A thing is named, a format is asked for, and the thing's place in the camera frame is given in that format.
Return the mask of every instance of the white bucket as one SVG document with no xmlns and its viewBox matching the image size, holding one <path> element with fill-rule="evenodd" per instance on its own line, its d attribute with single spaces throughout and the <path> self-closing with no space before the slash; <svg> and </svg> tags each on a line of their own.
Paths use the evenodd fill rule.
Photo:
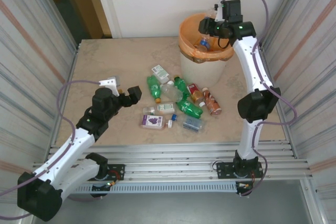
<svg viewBox="0 0 336 224">
<path fill-rule="evenodd" d="M 211 88 L 222 76 L 226 62 L 222 60 L 195 63 L 180 52 L 182 77 L 187 84 L 194 83 L 199 88 Z"/>
</svg>

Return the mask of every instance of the small white bottle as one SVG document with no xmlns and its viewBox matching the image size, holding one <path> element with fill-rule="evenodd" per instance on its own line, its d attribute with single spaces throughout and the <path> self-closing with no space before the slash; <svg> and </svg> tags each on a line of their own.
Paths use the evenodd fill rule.
<svg viewBox="0 0 336 224">
<path fill-rule="evenodd" d="M 175 113 L 175 103 L 174 102 L 163 102 L 156 104 L 152 107 L 144 107 L 144 115 L 167 115 Z"/>
<path fill-rule="evenodd" d="M 168 122 L 166 122 L 166 118 L 159 115 L 143 115 L 140 122 L 141 127 L 152 130 L 162 130 L 166 126 L 171 128 L 172 125 L 172 120 L 168 120 Z"/>
<path fill-rule="evenodd" d="M 173 81 L 160 85 L 160 89 L 161 92 L 173 102 L 180 102 L 183 99 L 182 91 L 174 87 Z"/>
<path fill-rule="evenodd" d="M 172 120 L 176 121 L 179 125 L 181 125 L 185 129 L 196 133 L 202 131 L 205 125 L 205 123 L 201 119 L 193 118 L 185 114 L 182 115 L 173 114 Z"/>
</svg>

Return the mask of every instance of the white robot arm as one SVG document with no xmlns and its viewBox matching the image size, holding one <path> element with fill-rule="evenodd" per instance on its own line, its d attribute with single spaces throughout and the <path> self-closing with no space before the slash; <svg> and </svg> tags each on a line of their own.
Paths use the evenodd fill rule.
<svg viewBox="0 0 336 224">
<path fill-rule="evenodd" d="M 33 173 L 23 173 L 18 184 L 35 178 L 18 189 L 18 207 L 30 212 L 43 221 L 48 221 L 58 212 L 62 202 L 82 183 L 108 176 L 108 160 L 97 153 L 86 156 L 78 165 L 77 159 L 92 146 L 108 128 L 109 120 L 118 114 L 122 107 L 137 104 L 141 98 L 138 86 L 129 88 L 129 96 L 119 94 L 118 79 L 113 77 L 100 81 L 100 86 L 92 97 L 92 106 L 86 109 L 75 129 L 75 136 L 67 139 L 64 145 L 40 168 Z"/>
<path fill-rule="evenodd" d="M 202 34 L 229 40 L 243 68 L 248 93 L 238 102 L 239 115 L 244 119 L 240 145 L 233 162 L 217 163 L 217 170 L 223 171 L 218 173 L 218 178 L 251 178 L 252 174 L 261 177 L 263 170 L 253 150 L 258 147 L 260 129 L 255 138 L 253 134 L 257 125 L 267 118 L 278 101 L 278 98 L 265 88 L 264 83 L 277 94 L 280 94 L 280 89 L 274 88 L 267 77 L 258 50 L 255 51 L 257 64 L 253 61 L 252 49 L 257 42 L 256 33 L 251 22 L 243 22 L 240 0 L 221 1 L 214 9 L 217 11 L 216 17 L 205 17 L 198 30 Z"/>
</svg>

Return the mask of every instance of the marble tabletop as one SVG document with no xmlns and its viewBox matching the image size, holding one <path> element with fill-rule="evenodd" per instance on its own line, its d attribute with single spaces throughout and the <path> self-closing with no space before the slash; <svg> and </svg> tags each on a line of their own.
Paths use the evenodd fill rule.
<svg viewBox="0 0 336 224">
<path fill-rule="evenodd" d="M 243 129 L 243 119 L 237 111 L 237 102 L 246 95 L 246 83 L 238 57 L 227 61 L 223 75 L 210 92 L 217 99 L 223 111 L 219 116 L 210 116 L 204 111 L 201 119 L 206 121 L 202 133 L 193 133 L 177 124 L 161 131 L 143 129 L 139 126 L 142 109 L 154 105 L 146 77 L 151 68 L 160 64 L 171 76 L 181 74 L 180 52 L 177 37 L 93 39 L 83 40 L 73 73 L 73 80 L 99 81 L 110 76 L 120 77 L 121 89 L 127 91 L 140 86 L 141 100 L 130 108 L 122 108 L 109 122 L 109 128 L 96 145 L 135 145 L 172 143 L 237 142 Z M 91 106 L 91 99 L 97 85 L 76 83 L 71 85 L 64 115 L 75 124 Z M 279 122 L 276 109 L 269 115 L 269 121 Z M 61 145 L 71 134 L 70 125 L 62 121 L 57 145 Z M 281 126 L 265 125 L 261 140 L 285 139 Z"/>
</svg>

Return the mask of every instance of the metal base plate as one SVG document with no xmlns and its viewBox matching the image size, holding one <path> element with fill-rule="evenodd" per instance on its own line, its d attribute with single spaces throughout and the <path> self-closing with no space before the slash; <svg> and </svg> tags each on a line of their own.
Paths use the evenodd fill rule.
<svg viewBox="0 0 336 224">
<path fill-rule="evenodd" d="M 241 175 L 239 176 L 238 174 L 235 173 L 235 167 L 233 162 L 217 163 L 216 166 L 217 166 L 217 175 L 219 179 L 225 179 L 225 178 L 253 179 L 253 174 L 255 178 L 261 178 L 262 175 L 264 174 L 260 162 L 258 163 L 257 169 L 253 169 L 251 172 L 243 176 Z"/>
<path fill-rule="evenodd" d="M 105 178 L 103 179 L 97 179 L 97 178 L 91 178 L 89 181 L 104 181 L 104 182 L 116 182 L 117 181 L 117 175 L 114 172 L 115 171 L 119 174 L 120 178 L 119 180 L 124 180 L 124 174 L 125 174 L 125 165 L 115 165 L 111 164 L 108 165 L 108 173 Z"/>
</svg>

